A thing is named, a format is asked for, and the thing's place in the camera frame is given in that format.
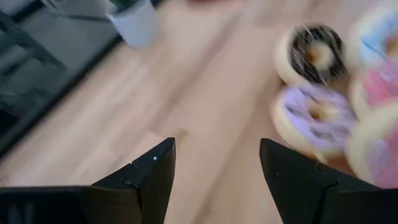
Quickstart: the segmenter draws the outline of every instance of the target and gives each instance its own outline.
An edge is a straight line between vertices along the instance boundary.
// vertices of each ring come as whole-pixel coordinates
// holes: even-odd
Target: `purple frosted donut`
[[[281,106],[291,126],[322,155],[327,158],[343,153],[356,120],[342,95],[322,86],[289,87]]]

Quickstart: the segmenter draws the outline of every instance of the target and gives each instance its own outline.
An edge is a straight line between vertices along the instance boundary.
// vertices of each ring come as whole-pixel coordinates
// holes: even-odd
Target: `laminate floor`
[[[259,161],[283,143],[269,106],[286,28],[323,22],[344,40],[373,0],[166,2],[162,35],[117,46],[0,164],[0,185],[91,184],[177,138],[165,223],[282,223]]]

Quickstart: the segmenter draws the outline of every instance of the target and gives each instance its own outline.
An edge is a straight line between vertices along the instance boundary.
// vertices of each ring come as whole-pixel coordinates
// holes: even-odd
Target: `chocolate glazed donut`
[[[308,55],[309,48],[317,42],[325,44],[333,54],[330,63],[324,68],[314,66],[311,62],[312,55]],[[290,51],[290,64],[309,82],[328,84],[332,78],[345,72],[341,59],[343,48],[343,41],[331,28],[323,25],[306,26],[296,31]]]

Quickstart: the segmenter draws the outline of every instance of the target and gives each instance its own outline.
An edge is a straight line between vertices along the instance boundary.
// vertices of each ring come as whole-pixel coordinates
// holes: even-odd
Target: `blue frosted donut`
[[[398,34],[398,12],[384,16],[361,36],[361,55],[367,64],[388,58],[386,42]]]

